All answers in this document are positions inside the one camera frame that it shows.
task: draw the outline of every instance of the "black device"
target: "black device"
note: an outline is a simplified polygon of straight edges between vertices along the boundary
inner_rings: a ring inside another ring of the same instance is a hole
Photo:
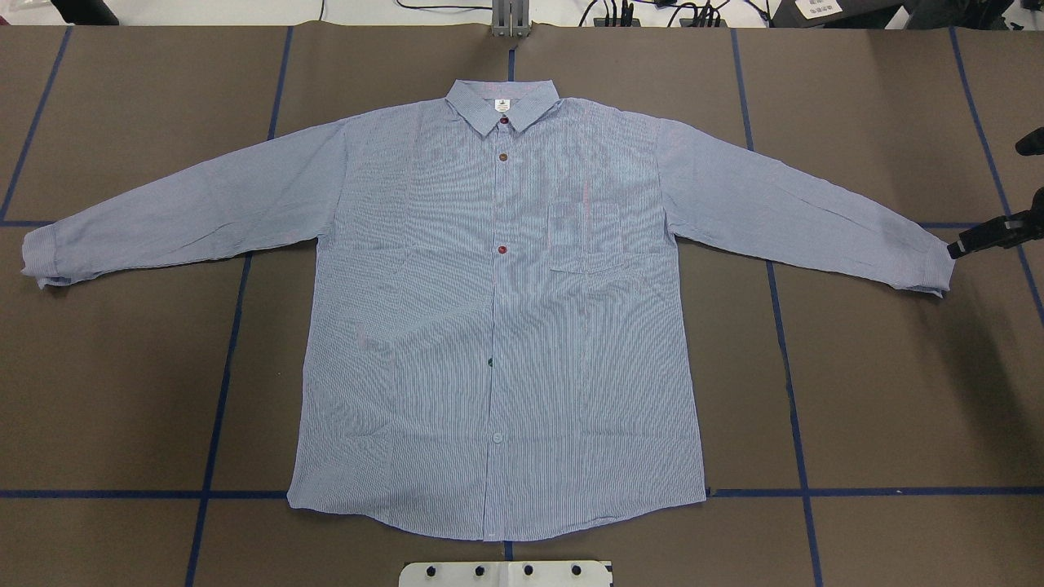
[[[591,0],[591,4],[588,5],[588,10],[591,9],[598,0]],[[584,11],[585,18],[587,17],[587,10]],[[584,20],[580,19],[580,26],[584,25]],[[606,13],[606,18],[594,19],[595,26],[641,26],[642,23],[635,18],[635,3],[623,0],[620,4],[620,13],[617,16],[616,13],[616,0],[613,0],[613,13]]]
[[[1015,150],[1026,157],[1044,155],[1044,126],[1015,143]],[[1011,249],[1027,240],[1041,238],[1044,238],[1044,187],[1034,194],[1029,210],[1011,216],[997,216],[970,228],[962,232],[957,241],[949,244],[946,250],[950,252],[950,258],[959,259],[983,249]]]
[[[103,0],[51,0],[58,14],[72,24],[116,25],[119,19],[113,15]]]

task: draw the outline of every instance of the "light blue button-up shirt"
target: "light blue button-up shirt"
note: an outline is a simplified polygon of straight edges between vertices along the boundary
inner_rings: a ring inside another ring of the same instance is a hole
[[[953,267],[886,208],[680,122],[457,81],[35,230],[23,273],[318,237],[290,504],[536,540],[706,498],[675,235],[936,295]]]

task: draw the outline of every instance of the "gridded mat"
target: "gridded mat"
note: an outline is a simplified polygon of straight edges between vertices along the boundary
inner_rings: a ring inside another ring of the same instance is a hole
[[[1044,583],[1044,243],[945,300],[681,244],[711,498],[535,543],[292,511],[314,243],[18,275],[26,232],[303,127],[553,79],[874,198],[941,238],[1025,209],[1044,34],[0,27],[0,582],[396,584],[407,562],[612,560],[616,584]]]

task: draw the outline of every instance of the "shirt collar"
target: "shirt collar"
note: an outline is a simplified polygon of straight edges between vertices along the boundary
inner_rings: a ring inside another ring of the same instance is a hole
[[[501,114],[488,99],[507,98],[511,109]],[[516,131],[528,128],[559,101],[559,91],[551,81],[465,81],[457,79],[446,96],[465,120],[483,137],[497,125],[501,116],[511,120]]]

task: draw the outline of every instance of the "shirt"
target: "shirt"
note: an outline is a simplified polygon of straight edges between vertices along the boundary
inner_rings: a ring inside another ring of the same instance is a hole
[[[936,295],[953,267],[915,222],[681,122],[458,80],[38,229],[23,273],[317,237],[290,506],[536,540],[706,499],[677,236]]]

